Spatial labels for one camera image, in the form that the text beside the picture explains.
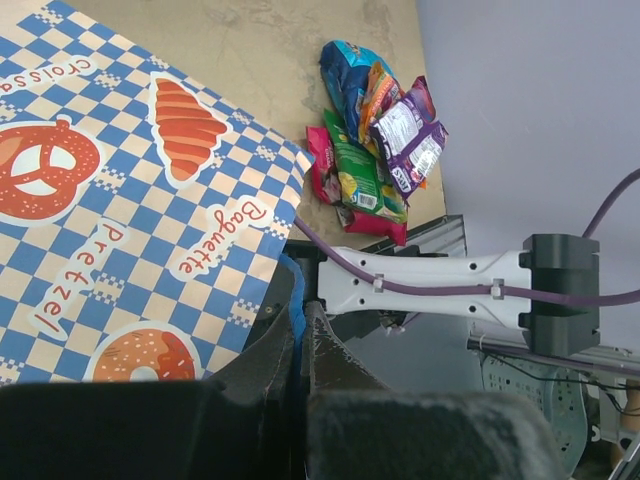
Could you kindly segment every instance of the purple snack bag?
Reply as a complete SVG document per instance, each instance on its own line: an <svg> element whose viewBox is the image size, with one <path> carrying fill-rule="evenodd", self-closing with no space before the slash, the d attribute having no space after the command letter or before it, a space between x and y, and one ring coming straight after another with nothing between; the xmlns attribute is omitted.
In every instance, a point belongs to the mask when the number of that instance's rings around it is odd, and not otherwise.
<svg viewBox="0 0 640 480"><path fill-rule="evenodd" d="M389 166L396 189L406 199L431 173L449 133L437 120L424 76L379 120L369 133Z"/></svg>

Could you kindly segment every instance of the checkered pattern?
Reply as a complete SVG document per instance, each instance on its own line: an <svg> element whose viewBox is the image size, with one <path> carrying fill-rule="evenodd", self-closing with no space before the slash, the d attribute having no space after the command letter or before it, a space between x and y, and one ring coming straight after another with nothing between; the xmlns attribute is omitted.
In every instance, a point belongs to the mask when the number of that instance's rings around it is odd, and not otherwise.
<svg viewBox="0 0 640 480"><path fill-rule="evenodd" d="M107 163L64 218L39 228L0 223L0 385L80 380L108 335L141 320L179 328L213 372L241 352L291 228L311 159L247 112L108 28L52 2L0 32L0 78L90 57L89 76L39 84L0 98L0 125L50 121L59 114L94 135ZM227 122L213 165L176 191L164 174L146 121L149 74L166 71ZM266 229L248 228L221 263L189 282L168 266L208 228L206 208L250 195L275 212ZM57 341L25 319L85 244L101 218L129 240L94 265L94 287L64 312Z"/></svg>

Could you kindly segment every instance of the blue snack bag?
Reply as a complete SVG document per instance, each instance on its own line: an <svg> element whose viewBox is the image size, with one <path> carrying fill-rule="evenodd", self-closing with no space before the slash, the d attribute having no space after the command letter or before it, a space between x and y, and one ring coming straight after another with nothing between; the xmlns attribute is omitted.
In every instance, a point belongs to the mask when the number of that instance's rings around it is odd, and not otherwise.
<svg viewBox="0 0 640 480"><path fill-rule="evenodd" d="M358 143L360 109L367 91L369 70L380 62L391 75L387 63L368 48L342 40L334 40L322 48L320 73L336 110L346 124L349 140Z"/></svg>

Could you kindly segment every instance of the orange snack bag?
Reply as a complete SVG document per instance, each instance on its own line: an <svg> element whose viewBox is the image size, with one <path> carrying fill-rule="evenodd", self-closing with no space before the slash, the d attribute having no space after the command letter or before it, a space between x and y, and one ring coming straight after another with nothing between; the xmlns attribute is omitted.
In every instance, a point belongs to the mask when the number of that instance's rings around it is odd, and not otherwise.
<svg viewBox="0 0 640 480"><path fill-rule="evenodd" d="M367 93L360 109L358 141L376 158L380 158L380 155L369 136L369 124L374 119L380 118L403 95L404 92L397 80L384 69L380 62L375 62L369 70Z"/></svg>

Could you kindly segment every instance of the pink snack bag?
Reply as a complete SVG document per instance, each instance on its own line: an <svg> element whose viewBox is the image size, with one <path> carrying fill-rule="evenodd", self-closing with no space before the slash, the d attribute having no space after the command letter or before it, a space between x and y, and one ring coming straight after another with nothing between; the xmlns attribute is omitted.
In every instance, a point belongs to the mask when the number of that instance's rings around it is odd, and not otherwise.
<svg viewBox="0 0 640 480"><path fill-rule="evenodd" d="M311 166L311 182L316 196L333 205L342 198L338 169L333 158L333 145L329 130L324 127L307 127L307 146L315 158Z"/></svg>
<svg viewBox="0 0 640 480"><path fill-rule="evenodd" d="M395 223L377 215L358 210L350 210L347 207L336 207L340 223L347 233L364 233L378 237L389 237L399 247L407 244L407 223Z"/></svg>

